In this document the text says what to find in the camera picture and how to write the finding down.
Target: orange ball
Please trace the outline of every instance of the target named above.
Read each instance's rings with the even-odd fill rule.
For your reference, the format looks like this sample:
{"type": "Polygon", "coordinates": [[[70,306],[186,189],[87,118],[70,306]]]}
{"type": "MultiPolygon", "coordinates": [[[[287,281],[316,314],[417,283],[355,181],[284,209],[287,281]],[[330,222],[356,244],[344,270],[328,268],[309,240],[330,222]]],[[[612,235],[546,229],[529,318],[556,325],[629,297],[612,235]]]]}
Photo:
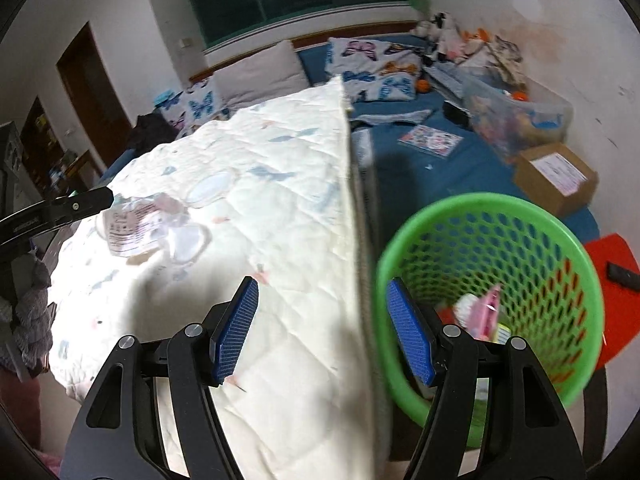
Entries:
{"type": "Polygon", "coordinates": [[[415,89],[420,94],[426,94],[429,90],[431,90],[431,85],[426,79],[418,79],[418,81],[415,82],[415,89]]]}

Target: paper label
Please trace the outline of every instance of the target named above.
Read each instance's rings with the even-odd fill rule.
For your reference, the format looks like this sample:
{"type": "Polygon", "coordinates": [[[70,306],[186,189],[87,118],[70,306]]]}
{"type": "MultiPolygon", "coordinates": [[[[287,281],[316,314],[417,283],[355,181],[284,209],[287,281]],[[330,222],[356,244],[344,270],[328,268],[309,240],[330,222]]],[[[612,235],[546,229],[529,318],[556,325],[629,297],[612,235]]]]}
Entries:
{"type": "Polygon", "coordinates": [[[113,254],[126,254],[153,244],[154,231],[162,225],[163,212],[154,202],[137,206],[130,211],[105,211],[107,243],[113,254]]]}
{"type": "Polygon", "coordinates": [[[582,172],[560,153],[545,155],[532,160],[531,163],[562,193],[562,196],[571,196],[576,193],[580,189],[580,184],[587,180],[582,172]]]}

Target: round plastic lid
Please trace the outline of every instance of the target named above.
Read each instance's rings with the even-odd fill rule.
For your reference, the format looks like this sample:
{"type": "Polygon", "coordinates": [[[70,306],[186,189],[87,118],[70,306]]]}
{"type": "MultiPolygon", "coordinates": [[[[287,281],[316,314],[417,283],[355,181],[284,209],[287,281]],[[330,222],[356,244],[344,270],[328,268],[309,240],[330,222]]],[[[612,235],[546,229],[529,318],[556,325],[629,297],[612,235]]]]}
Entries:
{"type": "Polygon", "coordinates": [[[203,178],[184,198],[187,207],[200,208],[222,198],[236,181],[232,170],[223,170],[203,178]]]}

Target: plastic bag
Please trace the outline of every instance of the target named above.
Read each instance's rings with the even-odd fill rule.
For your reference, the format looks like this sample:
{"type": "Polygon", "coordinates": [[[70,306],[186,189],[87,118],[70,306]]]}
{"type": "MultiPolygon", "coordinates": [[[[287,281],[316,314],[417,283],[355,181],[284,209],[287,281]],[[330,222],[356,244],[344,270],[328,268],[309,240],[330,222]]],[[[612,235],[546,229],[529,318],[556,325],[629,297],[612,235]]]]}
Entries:
{"type": "Polygon", "coordinates": [[[107,245],[115,256],[165,249],[173,262],[184,264],[207,242],[206,232],[191,221],[186,206],[167,193],[143,198],[117,195],[103,212],[102,222],[107,245]]]}

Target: gray cloth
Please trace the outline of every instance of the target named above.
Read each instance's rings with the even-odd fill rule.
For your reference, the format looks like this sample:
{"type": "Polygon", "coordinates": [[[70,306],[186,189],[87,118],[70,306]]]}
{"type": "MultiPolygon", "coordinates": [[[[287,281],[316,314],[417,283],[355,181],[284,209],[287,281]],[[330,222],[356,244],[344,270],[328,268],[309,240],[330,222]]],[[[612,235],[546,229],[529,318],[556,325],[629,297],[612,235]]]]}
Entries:
{"type": "MultiPolygon", "coordinates": [[[[22,295],[15,306],[18,326],[14,329],[14,341],[27,368],[35,368],[38,359],[42,359],[53,345],[51,317],[47,308],[47,289],[50,286],[49,271],[45,264],[36,258],[31,288],[22,295]]],[[[11,322],[12,317],[11,304],[0,298],[0,322],[11,322]]],[[[0,346],[0,365],[15,372],[14,364],[4,345],[0,346]]]]}
{"type": "Polygon", "coordinates": [[[290,41],[281,41],[216,70],[214,78],[220,97],[231,112],[309,88],[290,41]]]}

